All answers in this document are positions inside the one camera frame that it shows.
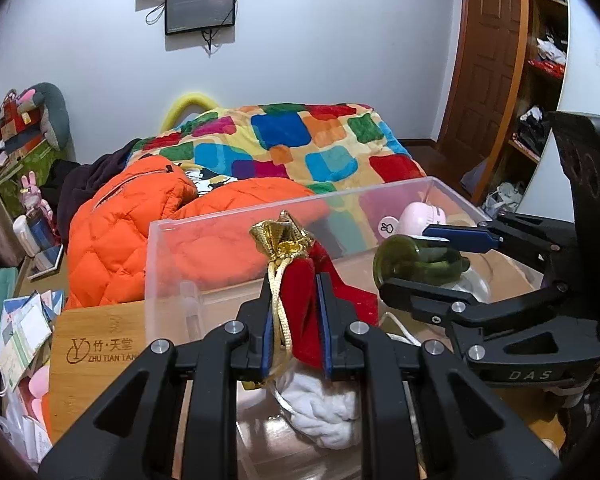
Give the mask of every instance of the white wall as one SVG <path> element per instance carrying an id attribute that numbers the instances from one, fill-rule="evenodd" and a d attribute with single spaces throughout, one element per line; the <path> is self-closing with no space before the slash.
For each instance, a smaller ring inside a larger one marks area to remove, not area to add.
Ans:
<path id="1" fill-rule="evenodd" d="M 219 34 L 211 57 L 199 34 L 166 38 L 162 20 L 147 26 L 149 4 L 10 0 L 0 16 L 0 95 L 58 85 L 79 162 L 156 134 L 190 91 L 226 107 L 367 103 L 402 138 L 429 137 L 446 104 L 456 0 L 238 0 L 235 30 Z"/>
<path id="2" fill-rule="evenodd" d="M 600 115 L 600 22 L 584 0 L 569 0 L 567 67 L 558 110 Z M 551 135 L 518 212 L 573 222 L 571 187 Z"/>
<path id="3" fill-rule="evenodd" d="M 451 91 L 451 81 L 454 78 L 454 68 L 456 67 L 456 54 L 458 53 L 458 41 L 460 40 L 460 22 L 462 20 L 462 0 L 453 0 L 451 14 L 451 29 L 449 30 L 449 47 L 446 53 L 445 75 L 442 82 L 442 90 L 440 91 L 440 102 L 436 118 L 433 121 L 433 130 L 431 131 L 431 139 L 438 140 L 442 121 L 445 118 L 446 102 Z"/>

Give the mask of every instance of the bed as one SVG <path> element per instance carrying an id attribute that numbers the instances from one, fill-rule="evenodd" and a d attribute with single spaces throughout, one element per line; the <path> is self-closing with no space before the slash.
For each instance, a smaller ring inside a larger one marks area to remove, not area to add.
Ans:
<path id="1" fill-rule="evenodd" d="M 425 176 L 380 115 L 360 104 L 215 108 L 139 140 L 127 166 L 149 153 L 179 165 L 200 194 L 264 176 L 316 193 Z"/>

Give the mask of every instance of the pink rabbit figurine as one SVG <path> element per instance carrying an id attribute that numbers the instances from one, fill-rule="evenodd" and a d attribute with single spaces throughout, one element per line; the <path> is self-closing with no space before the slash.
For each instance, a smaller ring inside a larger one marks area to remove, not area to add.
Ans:
<path id="1" fill-rule="evenodd" d="M 27 215 L 34 209 L 40 209 L 42 214 L 45 216 L 49 225 L 53 225 L 54 213 L 49 207 L 49 202 L 42 198 L 40 188 L 36 186 L 36 174 L 33 171 L 29 171 L 29 178 L 23 175 L 21 178 L 22 189 L 20 190 L 20 203 L 26 209 Z"/>

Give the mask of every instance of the wooden door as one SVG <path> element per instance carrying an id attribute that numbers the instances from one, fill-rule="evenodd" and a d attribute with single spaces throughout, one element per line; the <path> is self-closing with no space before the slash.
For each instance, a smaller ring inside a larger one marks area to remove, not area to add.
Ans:
<path id="1" fill-rule="evenodd" d="M 520 0 L 464 0 L 464 8 L 464 45 L 459 45 L 455 92 L 439 144 L 458 175 L 491 153 L 509 95 L 520 29 Z"/>

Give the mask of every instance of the small monitor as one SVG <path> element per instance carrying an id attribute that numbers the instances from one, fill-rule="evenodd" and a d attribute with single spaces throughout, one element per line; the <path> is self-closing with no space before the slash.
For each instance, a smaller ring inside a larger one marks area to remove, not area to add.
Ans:
<path id="1" fill-rule="evenodd" d="M 235 0 L 166 0 L 165 34 L 231 27 L 235 23 Z"/>

